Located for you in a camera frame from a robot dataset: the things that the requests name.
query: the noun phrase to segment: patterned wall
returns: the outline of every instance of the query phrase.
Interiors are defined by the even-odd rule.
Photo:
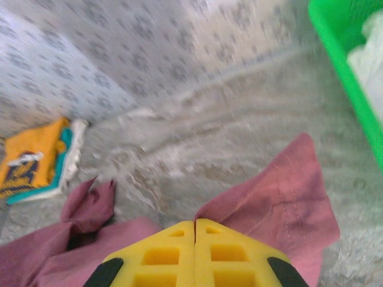
[[[306,0],[0,0],[0,135],[168,99],[315,38]]]

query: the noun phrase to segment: grey speckled floor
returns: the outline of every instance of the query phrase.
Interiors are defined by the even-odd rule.
[[[321,48],[92,127],[72,186],[116,178],[115,220],[146,215],[167,227],[261,171],[303,131],[342,233],[324,251],[320,286],[383,286],[383,178]],[[56,222],[64,201],[2,211],[0,243]]]

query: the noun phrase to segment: floor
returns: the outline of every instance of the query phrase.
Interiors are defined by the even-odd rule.
[[[300,132],[316,143],[341,239],[320,287],[382,287],[383,177],[319,46],[93,126],[72,182],[117,180],[115,220],[164,227],[257,174]],[[65,195],[2,207],[0,244],[56,222]]]

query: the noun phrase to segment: maroon cloth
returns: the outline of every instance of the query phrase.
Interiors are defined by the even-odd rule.
[[[322,250],[340,236],[314,143],[305,133],[261,174],[205,204],[196,218],[281,250],[311,287],[318,282]]]
[[[0,286],[83,286],[104,258],[160,230],[150,220],[102,227],[113,214],[113,181],[68,196],[60,222],[0,247]],[[321,251],[339,238],[311,138],[300,135],[259,176],[198,211],[285,252],[314,287]]]

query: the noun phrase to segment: green plastic basket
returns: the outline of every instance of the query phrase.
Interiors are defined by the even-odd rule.
[[[347,64],[347,53],[366,42],[361,34],[362,24],[373,12],[382,8],[383,0],[311,0],[309,4],[311,21],[341,79],[381,170],[383,127]]]

